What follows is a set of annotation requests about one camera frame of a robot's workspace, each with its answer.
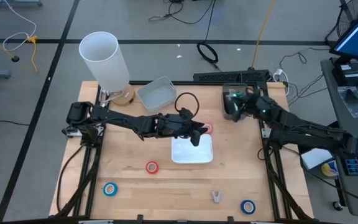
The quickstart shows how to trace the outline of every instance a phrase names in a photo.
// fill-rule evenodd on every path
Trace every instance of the red tape roll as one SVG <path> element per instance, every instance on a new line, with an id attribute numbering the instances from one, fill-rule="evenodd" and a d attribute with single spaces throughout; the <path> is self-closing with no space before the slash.
<path id="1" fill-rule="evenodd" d="M 213 130 L 212 124 L 205 123 L 203 127 L 208 128 L 208 131 L 206 131 L 205 134 L 211 134 L 212 133 L 212 130 Z"/>
<path id="2" fill-rule="evenodd" d="M 158 172 L 158 164 L 154 161 L 150 161 L 146 164 L 146 171 L 149 174 L 156 174 Z"/>

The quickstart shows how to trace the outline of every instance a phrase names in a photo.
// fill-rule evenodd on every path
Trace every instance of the clear plastic container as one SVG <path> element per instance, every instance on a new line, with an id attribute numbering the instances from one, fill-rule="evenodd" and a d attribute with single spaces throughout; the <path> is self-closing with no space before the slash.
<path id="1" fill-rule="evenodd" d="M 137 95 L 147 111 L 153 113 L 174 102 L 177 90 L 168 77 L 161 77 L 139 88 Z"/>

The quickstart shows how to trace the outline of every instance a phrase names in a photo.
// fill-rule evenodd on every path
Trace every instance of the black cable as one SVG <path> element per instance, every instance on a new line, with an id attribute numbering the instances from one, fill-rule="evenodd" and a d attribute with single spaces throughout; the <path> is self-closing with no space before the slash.
<path id="1" fill-rule="evenodd" d="M 192 93 L 190 93 L 190 92 L 184 92 L 184 93 L 181 93 L 181 94 L 178 96 L 178 98 L 176 98 L 176 100 L 175 100 L 175 104 L 174 104 L 174 105 L 175 105 L 175 110 L 176 110 L 177 112 L 179 112 L 179 111 L 180 111 L 180 110 L 178 110 L 178 108 L 177 108 L 177 103 L 178 103 L 178 100 L 179 100 L 179 98 L 180 98 L 181 96 L 183 96 L 183 95 L 185 95 L 185 94 L 188 94 L 188 95 L 193 96 L 193 97 L 194 97 L 194 99 L 195 99 L 195 100 L 196 100 L 196 102 L 197 102 L 197 110 L 196 110 L 196 112 L 194 113 L 193 117 L 191 117 L 190 119 L 186 120 L 186 121 L 189 121 L 189 120 L 193 119 L 193 118 L 197 115 L 198 110 L 200 109 L 200 103 L 199 103 L 199 101 L 198 101 L 198 99 L 197 99 L 197 96 L 196 96 L 196 95 L 194 95 L 194 94 L 192 94 Z"/>
<path id="2" fill-rule="evenodd" d="M 209 17 L 209 22 L 208 22 L 208 28 L 207 28 L 207 31 L 206 31 L 206 35 L 205 35 L 205 39 L 204 41 L 200 42 L 200 43 L 197 43 L 197 50 L 198 50 L 198 53 L 202 56 L 202 58 L 204 60 L 206 60 L 208 63 L 210 63 L 215 69 L 219 70 L 221 72 L 221 69 L 216 65 L 217 62 L 219 61 L 219 58 L 218 58 L 218 53 L 216 53 L 216 51 L 206 43 L 206 40 L 208 39 L 208 34 L 209 34 L 209 27 L 211 26 L 211 20 L 212 20 L 212 15 L 214 13 L 214 8 L 215 8 L 215 2 L 216 0 L 211 0 L 211 4 L 212 4 L 212 10 L 211 10 L 211 15 Z M 201 50 L 201 46 L 205 46 L 215 57 L 215 59 L 212 59 L 212 58 L 209 58 L 207 57 L 203 51 Z"/>
<path id="3" fill-rule="evenodd" d="M 299 60 L 300 60 L 303 64 L 308 63 L 308 59 L 306 59 L 306 57 L 302 54 L 302 51 L 304 51 L 304 50 L 321 50 L 321 51 L 322 51 L 322 50 L 329 50 L 329 49 L 316 49 L 316 48 L 314 48 L 314 47 L 308 47 L 308 48 L 306 48 L 306 49 L 302 49 L 302 50 L 298 51 L 297 53 L 294 53 L 294 54 L 291 54 L 291 55 L 284 55 L 284 56 L 281 58 L 280 63 L 278 63 L 278 64 L 280 65 L 280 68 L 281 68 L 282 70 L 284 70 L 282 63 L 283 63 L 283 61 L 284 61 L 285 58 L 287 58 L 287 57 L 293 57 L 293 56 L 295 56 L 295 55 L 298 55 Z"/>
<path id="4" fill-rule="evenodd" d="M 300 91 L 298 91 L 298 87 L 297 87 L 295 84 L 289 83 L 289 84 L 295 86 L 295 88 L 296 88 L 296 95 L 295 95 L 292 99 L 288 100 L 288 102 L 289 102 L 289 105 L 288 105 L 288 106 L 292 105 L 296 100 L 298 100 L 299 98 L 301 98 L 302 95 L 305 94 L 306 91 L 308 91 L 308 90 L 310 89 L 310 87 L 312 87 L 314 84 L 316 84 L 322 77 L 323 77 L 323 75 L 319 75 L 315 80 L 313 80 L 312 82 L 309 82 L 309 83 L 308 83 L 305 87 L 303 87 Z"/>
<path id="5" fill-rule="evenodd" d="M 68 160 L 66 161 L 65 165 L 62 168 L 62 171 L 60 171 L 60 175 L 59 175 L 59 180 L 58 180 L 58 184 L 57 184 L 57 194 L 56 194 L 56 207 L 58 212 L 60 212 L 60 186 L 62 185 L 62 176 L 63 173 L 68 165 L 68 163 L 81 151 L 81 149 L 84 146 L 81 145 L 79 149 L 77 149 L 74 154 L 72 156 L 70 156 L 70 158 L 68 158 Z"/>
<path id="6" fill-rule="evenodd" d="M 296 152 L 295 150 L 289 149 L 289 148 L 287 148 L 287 147 L 285 147 L 285 146 L 282 146 L 282 147 L 283 147 L 284 149 L 286 149 L 286 150 L 288 150 L 288 151 L 291 151 L 291 152 L 297 154 L 298 156 L 300 156 L 300 153 L 299 153 L 299 152 Z M 330 186 L 336 188 L 337 190 L 341 191 L 342 193 L 348 194 L 348 195 L 350 195 L 350 196 L 352 196 L 352 197 L 358 199 L 358 196 L 357 196 L 357 195 L 354 195 L 354 194 L 352 194 L 352 193 L 350 193 L 350 192 L 348 192 L 348 191 L 346 191 L 346 190 L 344 190 L 344 189 L 342 189 L 342 188 L 340 188 L 340 187 L 337 187 L 337 186 L 335 186 L 335 185 L 329 183 L 328 181 L 322 179 L 321 177 L 319 177 L 319 176 L 317 176 L 317 175 L 314 175 L 314 174 L 311 173 L 309 170 L 304 169 L 304 171 L 306 171 L 308 174 L 312 175 L 313 177 L 316 177 L 317 179 L 323 181 L 324 183 L 326 183 L 326 184 L 328 184 L 328 185 L 330 185 Z"/>
<path id="7" fill-rule="evenodd" d="M 358 199 L 358 196 L 357 196 L 357 195 L 352 194 L 352 193 L 350 193 L 350 192 L 348 192 L 348 191 L 346 191 L 346 190 L 344 190 L 344 189 L 342 189 L 342 188 L 340 188 L 340 187 L 337 187 L 337 186 L 335 186 L 335 185 L 329 183 L 328 181 L 324 180 L 323 178 L 321 178 L 321 177 L 319 177 L 319 176 L 317 176 L 317 175 L 312 174 L 310 171 L 308 171 L 308 170 L 306 170 L 306 169 L 304 169 L 304 170 L 305 170 L 308 174 L 310 174 L 310 175 L 312 175 L 313 177 L 316 177 L 317 179 L 323 181 L 324 183 L 326 183 L 326 184 L 328 184 L 328 185 L 330 185 L 330 186 L 336 188 L 337 190 L 341 191 L 342 193 L 348 194 L 348 195 L 350 195 L 350 196 L 352 196 L 352 197 Z"/>
<path id="8" fill-rule="evenodd" d="M 164 16 L 152 16 L 149 18 L 149 21 L 150 22 L 153 22 L 153 21 L 161 21 L 161 20 L 165 20 L 165 19 L 168 19 L 169 17 L 171 17 L 172 15 L 175 15 L 176 13 L 179 13 L 182 9 L 183 9 L 183 3 L 182 1 L 184 0 L 180 0 L 178 2 L 174 2 L 174 0 L 169 0 L 169 1 L 163 1 L 164 3 L 168 3 L 168 2 L 171 2 L 171 5 L 174 4 L 174 3 L 179 3 L 180 4 L 180 9 L 173 12 L 173 13 L 168 13 L 168 14 L 165 14 Z"/>
<path id="9" fill-rule="evenodd" d="M 205 10 L 203 16 L 201 16 L 201 18 L 198 19 L 196 22 L 186 22 L 186 21 L 183 21 L 183 20 L 178 19 L 178 18 L 176 18 L 175 16 L 173 16 L 174 14 L 171 14 L 171 6 L 172 6 L 173 4 L 175 4 L 175 2 L 172 2 L 172 3 L 169 5 L 169 7 L 168 7 L 168 14 L 169 14 L 172 18 L 174 18 L 174 19 L 176 19 L 177 21 L 182 22 L 182 23 L 184 23 L 184 24 L 196 24 L 196 23 L 198 23 L 199 21 L 201 21 L 201 20 L 204 18 L 204 16 L 206 15 L 206 13 L 209 11 L 209 9 L 211 8 L 211 6 L 213 5 L 212 2 L 215 2 L 215 0 L 211 0 L 211 3 L 209 4 L 208 8 Z"/>
<path id="10" fill-rule="evenodd" d="M 262 151 L 262 149 L 259 149 L 259 150 L 258 150 L 257 157 L 258 157 L 259 160 L 264 161 L 265 159 L 262 159 L 262 158 L 259 156 L 259 154 L 260 154 L 260 152 Z M 272 148 L 269 148 L 269 150 L 271 150 L 271 151 L 270 151 L 270 153 L 269 153 L 268 155 L 271 156 L 271 155 L 273 154 L 273 150 L 272 150 Z"/>
<path id="11" fill-rule="evenodd" d="M 175 20 L 179 21 L 179 22 L 182 22 L 184 24 L 196 24 L 196 23 L 199 23 L 199 21 L 201 21 L 204 16 L 206 15 L 206 13 L 209 11 L 209 9 L 211 8 L 212 6 L 212 2 L 214 0 L 211 0 L 211 3 L 209 4 L 208 8 L 205 10 L 204 14 L 195 22 L 187 22 L 187 21 L 183 21 L 181 19 L 178 19 L 177 17 L 173 16 L 175 14 L 178 14 L 182 9 L 183 9 L 183 2 L 184 0 L 169 0 L 169 1 L 165 1 L 163 0 L 164 3 L 168 3 L 170 2 L 169 6 L 168 6 L 168 13 L 165 14 L 164 16 L 152 16 L 149 18 L 149 21 L 161 21 L 161 20 L 165 20 L 165 19 L 168 19 L 169 17 L 172 17 L 174 18 Z M 176 5 L 176 4 L 179 4 L 180 5 L 180 8 L 179 10 L 177 11 L 174 11 L 174 12 L 171 12 L 171 7 L 173 5 Z"/>
<path id="12" fill-rule="evenodd" d="M 285 149 L 285 150 L 287 150 L 287 151 L 290 151 L 290 152 L 292 152 L 292 153 L 295 153 L 295 154 L 298 155 L 298 156 L 300 156 L 299 152 L 296 152 L 296 151 L 293 150 L 293 149 L 287 148 L 287 147 L 285 147 L 285 146 L 282 146 L 282 148 Z"/>
<path id="13" fill-rule="evenodd" d="M 300 98 L 308 97 L 308 96 L 310 96 L 310 95 L 312 95 L 312 94 L 318 93 L 318 92 L 323 91 L 323 90 L 326 90 L 326 89 L 328 89 L 328 88 L 327 88 L 327 87 L 326 87 L 326 88 L 322 88 L 322 89 L 320 89 L 320 90 L 311 92 L 311 93 L 307 94 L 306 96 L 301 96 Z"/>
<path id="14" fill-rule="evenodd" d="M 11 124 L 16 124 L 16 125 L 21 125 L 21 126 L 30 126 L 29 124 L 18 123 L 18 122 L 15 122 L 15 121 L 0 120 L 0 122 L 2 122 L 2 123 L 11 123 Z"/>

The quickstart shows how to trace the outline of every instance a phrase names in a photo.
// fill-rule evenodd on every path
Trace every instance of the wooden tabletop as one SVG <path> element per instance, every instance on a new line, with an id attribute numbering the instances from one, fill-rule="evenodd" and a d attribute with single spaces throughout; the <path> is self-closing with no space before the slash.
<path id="1" fill-rule="evenodd" d="M 91 218 L 135 220 L 143 214 L 145 220 L 227 220 L 273 221 L 272 203 L 265 162 L 257 158 L 262 141 L 257 120 L 246 118 L 238 123 L 222 116 L 221 86 L 176 86 L 177 94 L 189 91 L 200 101 L 200 111 L 193 119 L 213 125 L 211 134 L 214 159 L 208 164 L 176 164 L 171 160 L 171 140 L 146 139 L 142 142 L 130 129 L 108 124 L 104 135 L 98 179 L 94 192 Z M 83 82 L 78 101 L 94 102 L 97 82 Z M 288 108 L 281 83 L 268 84 L 269 96 Z M 184 95 L 178 107 L 195 111 L 196 103 Z M 140 99 L 128 106 L 111 104 L 110 110 L 132 116 L 148 114 Z M 173 104 L 159 111 L 176 113 Z M 62 165 L 78 149 L 80 138 L 69 139 Z M 288 147 L 297 150 L 296 146 Z M 84 149 L 69 163 L 62 178 L 61 204 L 70 199 L 78 186 Z M 309 216 L 313 216 L 305 177 L 296 154 L 281 150 L 287 189 Z M 150 175 L 145 170 L 148 161 L 156 161 L 160 170 Z M 118 193 L 107 197 L 103 187 L 108 182 L 118 185 Z M 212 190 L 223 196 L 214 203 Z M 81 213 L 88 196 L 83 194 Z M 252 200 L 256 211 L 245 215 L 240 210 L 243 200 Z M 282 208 L 281 195 L 278 194 Z M 56 193 L 50 214 L 55 214 Z"/>

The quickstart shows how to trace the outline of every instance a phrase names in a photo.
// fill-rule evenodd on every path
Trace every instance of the white cylindrical container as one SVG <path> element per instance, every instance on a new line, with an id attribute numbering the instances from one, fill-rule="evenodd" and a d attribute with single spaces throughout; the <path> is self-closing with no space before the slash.
<path id="1" fill-rule="evenodd" d="M 128 85 L 128 68 L 114 35 L 108 32 L 89 34 L 78 50 L 101 88 L 118 92 Z"/>

